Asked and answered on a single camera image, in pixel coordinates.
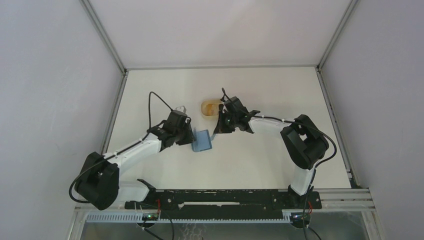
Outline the blue leather card holder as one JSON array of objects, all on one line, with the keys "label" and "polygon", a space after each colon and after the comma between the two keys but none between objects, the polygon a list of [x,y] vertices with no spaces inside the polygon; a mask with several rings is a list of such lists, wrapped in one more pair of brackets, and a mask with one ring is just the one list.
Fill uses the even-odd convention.
[{"label": "blue leather card holder", "polygon": [[191,143],[192,151],[195,153],[208,151],[213,148],[212,141],[214,140],[216,134],[213,133],[210,135],[209,130],[194,130],[194,141]]}]

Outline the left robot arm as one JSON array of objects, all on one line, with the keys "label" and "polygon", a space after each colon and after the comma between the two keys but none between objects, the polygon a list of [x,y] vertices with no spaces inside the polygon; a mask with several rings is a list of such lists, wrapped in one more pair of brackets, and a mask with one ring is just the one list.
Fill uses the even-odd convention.
[{"label": "left robot arm", "polygon": [[105,154],[90,153],[80,174],[70,184],[69,197],[76,203],[91,204],[105,210],[119,202],[138,202],[149,209],[157,196],[141,180],[125,181],[121,176],[150,156],[173,145],[191,144],[195,137],[191,118],[182,111],[172,110],[167,119],[151,126],[146,135],[121,149]]}]

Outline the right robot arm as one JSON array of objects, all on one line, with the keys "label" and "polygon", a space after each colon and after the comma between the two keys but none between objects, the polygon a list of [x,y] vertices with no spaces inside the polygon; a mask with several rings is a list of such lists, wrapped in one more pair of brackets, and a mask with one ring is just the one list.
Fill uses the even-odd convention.
[{"label": "right robot arm", "polygon": [[240,130],[282,139],[295,165],[289,185],[289,203],[295,208],[307,204],[318,162],[330,147],[326,134],[307,115],[301,114],[293,120],[263,116],[258,110],[248,111],[237,97],[223,99],[217,109],[218,121],[214,134],[229,134]]}]

